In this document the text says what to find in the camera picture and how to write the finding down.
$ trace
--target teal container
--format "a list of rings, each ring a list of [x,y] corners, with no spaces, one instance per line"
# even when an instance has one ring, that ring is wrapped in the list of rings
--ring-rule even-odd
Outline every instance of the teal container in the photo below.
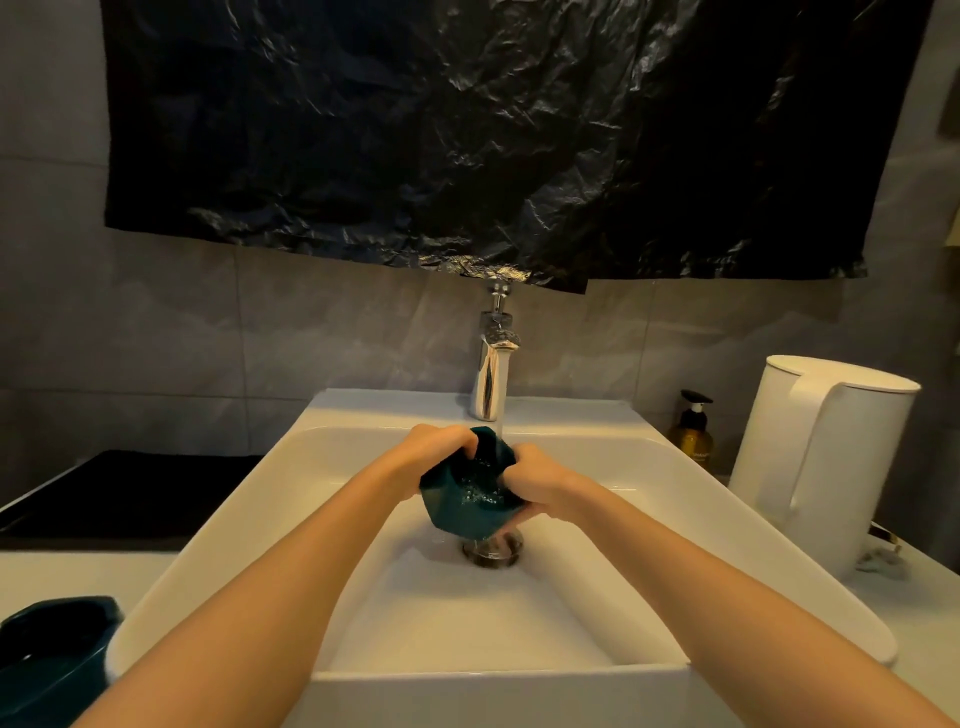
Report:
[[[0,623],[0,728],[68,728],[107,689],[109,596],[40,601]]]
[[[442,531],[472,541],[489,539],[527,501],[499,482],[516,464],[514,451],[489,427],[474,427],[478,445],[469,460],[462,450],[450,455],[420,480],[430,521]]]

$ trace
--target gray tile wall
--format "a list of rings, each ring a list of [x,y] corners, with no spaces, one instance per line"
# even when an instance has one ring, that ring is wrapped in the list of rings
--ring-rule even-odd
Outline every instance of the gray tile wall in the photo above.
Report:
[[[703,389],[729,471],[767,354],[913,376],[926,390],[884,513],[922,544],[960,500],[924,487],[960,427],[945,406],[960,307],[941,248],[960,151],[936,136],[958,36],[960,0],[939,0],[869,279],[521,288],[512,392],[632,400],[667,426],[677,390]],[[265,451],[326,386],[468,389],[476,280],[105,229],[104,75],[97,0],[0,3],[0,500],[105,448]]]

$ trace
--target black garbage bag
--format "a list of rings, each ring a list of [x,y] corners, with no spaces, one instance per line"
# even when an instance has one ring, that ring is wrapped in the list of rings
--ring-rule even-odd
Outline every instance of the black garbage bag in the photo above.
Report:
[[[863,275],[930,0],[102,0],[123,230],[496,274]]]

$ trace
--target sink drain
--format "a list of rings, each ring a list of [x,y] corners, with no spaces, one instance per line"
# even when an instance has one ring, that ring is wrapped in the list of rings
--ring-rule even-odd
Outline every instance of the sink drain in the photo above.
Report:
[[[523,536],[519,531],[511,531],[486,541],[464,541],[464,556],[484,569],[507,569],[520,558],[523,550]]]

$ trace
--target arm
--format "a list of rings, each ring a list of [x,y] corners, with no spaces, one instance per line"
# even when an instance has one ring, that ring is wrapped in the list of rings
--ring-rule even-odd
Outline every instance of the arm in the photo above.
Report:
[[[748,725],[956,728],[886,667],[793,602],[558,465],[514,448],[505,484],[579,526],[657,612],[697,671]]]
[[[465,427],[418,425],[175,627],[75,728],[278,726],[310,679],[340,592],[420,476],[457,449]]]

